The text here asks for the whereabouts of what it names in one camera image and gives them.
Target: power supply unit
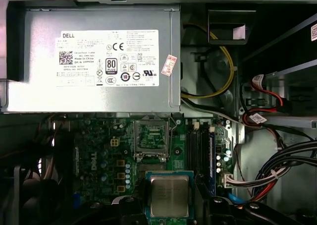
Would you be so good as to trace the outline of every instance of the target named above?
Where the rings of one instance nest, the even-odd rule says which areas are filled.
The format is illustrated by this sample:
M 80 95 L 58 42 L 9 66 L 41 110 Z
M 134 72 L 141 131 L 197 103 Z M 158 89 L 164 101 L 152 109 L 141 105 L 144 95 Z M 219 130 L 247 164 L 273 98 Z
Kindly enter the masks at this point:
M 4 112 L 180 110 L 179 6 L 24 11 L 24 77 Z

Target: red sticker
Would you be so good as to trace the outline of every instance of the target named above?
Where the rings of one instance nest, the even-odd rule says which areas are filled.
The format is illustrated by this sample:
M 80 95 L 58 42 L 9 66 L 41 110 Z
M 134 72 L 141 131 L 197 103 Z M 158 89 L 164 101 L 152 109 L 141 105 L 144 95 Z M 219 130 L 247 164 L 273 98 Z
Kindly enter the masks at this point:
M 170 76 L 175 66 L 176 60 L 177 60 L 177 57 L 168 55 L 161 73 L 163 75 Z

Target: power connector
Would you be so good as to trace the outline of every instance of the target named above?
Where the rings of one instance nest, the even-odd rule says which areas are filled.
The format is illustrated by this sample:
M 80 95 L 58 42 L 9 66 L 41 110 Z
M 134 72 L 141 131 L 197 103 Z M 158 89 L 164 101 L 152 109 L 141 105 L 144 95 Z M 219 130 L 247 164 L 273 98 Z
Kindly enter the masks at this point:
M 225 189 L 233 188 L 232 184 L 227 183 L 229 178 L 233 178 L 233 174 L 228 173 L 228 172 L 223 172 L 221 174 L 221 183 L 223 185 L 223 188 L 225 188 Z

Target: green circuit board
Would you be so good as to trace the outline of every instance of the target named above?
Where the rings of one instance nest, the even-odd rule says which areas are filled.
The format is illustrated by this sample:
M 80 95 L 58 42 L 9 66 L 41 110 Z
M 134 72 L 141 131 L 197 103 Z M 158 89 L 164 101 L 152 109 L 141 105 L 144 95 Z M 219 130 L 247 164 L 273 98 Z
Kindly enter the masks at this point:
M 168 118 L 162 119 L 165 125 L 136 124 L 139 120 L 89 118 L 76 121 L 73 173 L 77 183 L 74 193 L 80 194 L 82 203 L 92 200 L 111 203 L 117 196 L 131 194 L 135 181 L 144 177 L 147 170 L 185 169 L 184 122 L 181 121 L 171 134 L 165 127 L 175 125 Z M 134 157 L 136 142 L 145 149 L 168 147 L 170 157 L 163 163 L 157 157 L 143 158 L 137 163 Z
M 210 192 L 214 192 L 221 185 L 216 170 L 231 171 L 233 168 L 228 153 L 232 151 L 232 131 L 223 119 L 93 117 L 75 119 L 71 125 L 71 131 L 76 131 L 73 192 L 80 195 L 81 203 L 109 204 L 118 196 L 130 195 L 136 180 L 145 178 L 146 171 L 154 170 L 199 169 L 213 175 L 207 183 Z M 211 135 L 214 135 L 212 151 L 208 147 Z M 168 157 L 162 160 L 159 156 L 146 156 L 147 153 L 151 155 L 152 150 L 168 154 Z M 142 159 L 138 160 L 137 152 L 142 154 Z M 183 218 L 148 219 L 151 225 L 187 223 Z

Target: fan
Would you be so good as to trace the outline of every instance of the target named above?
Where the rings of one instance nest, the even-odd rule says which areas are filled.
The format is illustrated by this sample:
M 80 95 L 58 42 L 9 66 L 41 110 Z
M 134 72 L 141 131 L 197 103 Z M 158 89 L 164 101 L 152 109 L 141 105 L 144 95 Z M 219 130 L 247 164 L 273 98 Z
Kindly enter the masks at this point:
M 42 179 L 33 172 L 20 190 L 20 224 L 39 225 L 56 218 L 62 191 L 53 179 Z

